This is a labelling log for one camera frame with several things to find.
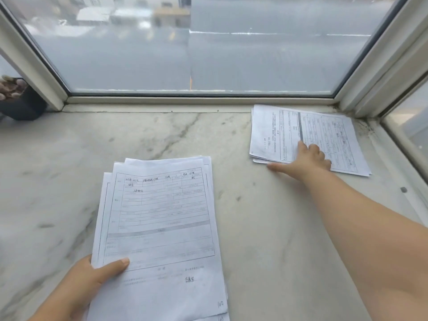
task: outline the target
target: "person's hand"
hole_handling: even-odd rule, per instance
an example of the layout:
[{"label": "person's hand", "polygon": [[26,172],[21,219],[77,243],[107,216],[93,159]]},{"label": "person's hand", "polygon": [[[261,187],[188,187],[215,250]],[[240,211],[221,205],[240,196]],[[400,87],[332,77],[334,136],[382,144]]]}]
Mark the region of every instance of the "person's hand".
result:
[{"label": "person's hand", "polygon": [[128,265],[129,259],[124,258],[94,269],[91,255],[80,259],[29,321],[79,321],[101,285],[125,271]]},{"label": "person's hand", "polygon": [[331,168],[331,161],[325,160],[323,151],[316,144],[309,145],[309,148],[299,141],[297,158],[292,163],[269,163],[268,169],[276,172],[283,172],[294,179],[305,182],[312,173]]}]

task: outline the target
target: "stack of papers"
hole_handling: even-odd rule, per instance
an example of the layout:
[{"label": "stack of papers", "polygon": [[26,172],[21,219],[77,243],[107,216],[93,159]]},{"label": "stack of papers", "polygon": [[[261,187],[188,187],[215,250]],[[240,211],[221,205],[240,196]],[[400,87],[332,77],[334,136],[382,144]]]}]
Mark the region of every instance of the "stack of papers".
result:
[{"label": "stack of papers", "polygon": [[249,154],[257,163],[291,163],[297,143],[316,144],[331,160],[331,170],[369,176],[370,168],[356,139],[352,120],[344,115],[255,105]]},{"label": "stack of papers", "polygon": [[92,264],[125,257],[88,321],[229,321],[210,157],[126,159],[104,173]]}]

